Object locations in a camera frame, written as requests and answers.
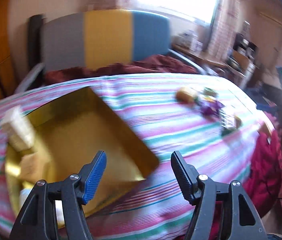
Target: gold tray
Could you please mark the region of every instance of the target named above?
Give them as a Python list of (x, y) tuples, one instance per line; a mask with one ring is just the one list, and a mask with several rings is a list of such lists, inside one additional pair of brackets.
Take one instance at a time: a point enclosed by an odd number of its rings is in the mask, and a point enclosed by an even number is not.
[[(157, 157), (89, 87), (57, 98), (27, 115), (36, 131), (34, 148), (49, 155), (45, 179), (64, 180), (90, 163), (98, 150), (107, 154), (107, 166), (94, 198), (83, 206), (89, 216), (125, 195), (159, 165)], [(20, 181), (24, 154), (10, 145), (6, 151), (6, 181), (10, 203), (19, 213), (19, 193), (33, 184)]]

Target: red cloth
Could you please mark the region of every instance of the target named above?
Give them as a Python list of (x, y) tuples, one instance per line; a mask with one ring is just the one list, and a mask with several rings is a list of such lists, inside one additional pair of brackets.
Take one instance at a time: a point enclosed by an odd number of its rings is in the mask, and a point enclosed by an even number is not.
[(45, 74), (45, 84), (52, 85), (80, 78), (112, 76), (135, 73), (185, 73), (197, 74), (197, 70), (170, 56), (152, 55), (143, 61), (134, 61), (128, 65), (115, 63), (113, 65), (90, 70), (86, 67), (73, 67)]
[[(255, 145), (251, 159), (251, 173), (243, 183), (244, 190), (251, 198), (260, 217), (266, 215), (273, 207), (281, 187), (281, 169), (279, 156), (281, 153), (280, 140), (277, 132), (272, 132), (271, 144), (265, 133), (261, 133)], [(209, 239), (215, 239), (219, 231), (221, 203), (215, 206), (215, 213)]]

